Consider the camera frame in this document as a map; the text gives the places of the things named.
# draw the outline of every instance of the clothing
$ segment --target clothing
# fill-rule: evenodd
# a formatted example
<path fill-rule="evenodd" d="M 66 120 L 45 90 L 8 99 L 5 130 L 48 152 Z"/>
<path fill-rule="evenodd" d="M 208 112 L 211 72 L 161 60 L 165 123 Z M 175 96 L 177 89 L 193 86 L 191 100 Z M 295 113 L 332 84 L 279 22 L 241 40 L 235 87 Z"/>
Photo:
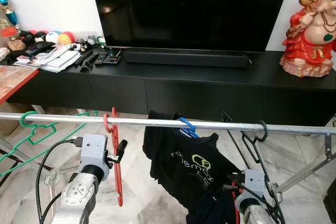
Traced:
<path fill-rule="evenodd" d="M 290 27 L 300 23 L 300 19 L 306 14 L 305 8 L 295 13 L 290 19 Z M 331 59 L 331 50 L 336 51 L 336 40 L 325 45 L 313 45 L 305 37 L 304 30 L 294 39 L 287 38 L 282 44 L 286 46 L 286 57 L 299 58 L 312 64 L 320 64 L 326 59 Z"/>
<path fill-rule="evenodd" d="M 148 118 L 179 117 L 151 111 Z M 232 192 L 222 185 L 231 184 L 227 174 L 240 170 L 218 151 L 217 140 L 215 133 L 193 138 L 170 127 L 145 129 L 143 151 L 152 160 L 150 175 L 189 210 L 188 224 L 237 223 Z M 215 207 L 218 222 L 208 222 Z"/>

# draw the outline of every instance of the soundbar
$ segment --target soundbar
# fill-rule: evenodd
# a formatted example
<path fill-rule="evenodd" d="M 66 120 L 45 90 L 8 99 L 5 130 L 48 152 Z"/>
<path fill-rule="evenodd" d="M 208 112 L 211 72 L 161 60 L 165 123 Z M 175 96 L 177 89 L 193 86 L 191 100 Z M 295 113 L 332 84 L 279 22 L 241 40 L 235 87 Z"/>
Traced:
<path fill-rule="evenodd" d="M 187 49 L 126 48 L 123 57 L 129 63 L 246 68 L 249 58 L 243 52 Z"/>

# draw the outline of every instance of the blue hanger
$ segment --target blue hanger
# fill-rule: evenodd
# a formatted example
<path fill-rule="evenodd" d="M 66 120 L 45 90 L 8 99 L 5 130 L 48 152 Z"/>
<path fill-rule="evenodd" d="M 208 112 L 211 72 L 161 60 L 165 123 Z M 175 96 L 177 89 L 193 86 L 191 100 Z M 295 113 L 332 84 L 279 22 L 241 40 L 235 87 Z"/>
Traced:
<path fill-rule="evenodd" d="M 187 119 L 185 118 L 180 118 L 180 121 L 187 124 L 189 128 L 180 128 L 181 131 L 183 131 L 185 134 L 188 136 L 194 137 L 194 138 L 199 138 L 199 136 L 195 133 L 196 128 L 193 126 Z"/>

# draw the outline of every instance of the red hanger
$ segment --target red hanger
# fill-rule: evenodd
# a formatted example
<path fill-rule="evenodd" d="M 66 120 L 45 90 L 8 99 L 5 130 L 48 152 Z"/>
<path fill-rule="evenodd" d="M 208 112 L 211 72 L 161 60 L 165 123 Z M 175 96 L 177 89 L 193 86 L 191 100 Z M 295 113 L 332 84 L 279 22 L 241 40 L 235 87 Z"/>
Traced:
<path fill-rule="evenodd" d="M 109 128 L 107 118 L 109 115 L 107 113 L 104 114 L 104 126 L 108 133 L 111 133 L 112 138 L 112 145 L 114 149 L 114 155 L 117 155 L 117 148 L 119 146 L 119 139 L 118 139 L 118 125 L 113 124 L 112 128 Z M 115 112 L 115 108 L 112 108 L 112 117 L 116 118 L 117 113 Z M 114 176 L 115 176 L 115 188 L 117 193 L 119 194 L 118 197 L 118 204 L 121 207 L 122 206 L 122 185 L 121 185 L 121 170 L 120 170 L 120 163 L 114 164 Z"/>

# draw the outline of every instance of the tv screen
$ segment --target tv screen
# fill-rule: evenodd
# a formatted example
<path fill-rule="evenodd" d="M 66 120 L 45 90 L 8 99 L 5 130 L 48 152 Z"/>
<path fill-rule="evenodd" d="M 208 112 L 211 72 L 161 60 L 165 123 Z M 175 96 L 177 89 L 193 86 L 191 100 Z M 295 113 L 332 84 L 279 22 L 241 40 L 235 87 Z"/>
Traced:
<path fill-rule="evenodd" d="M 265 51 L 283 0 L 96 0 L 108 46 Z"/>

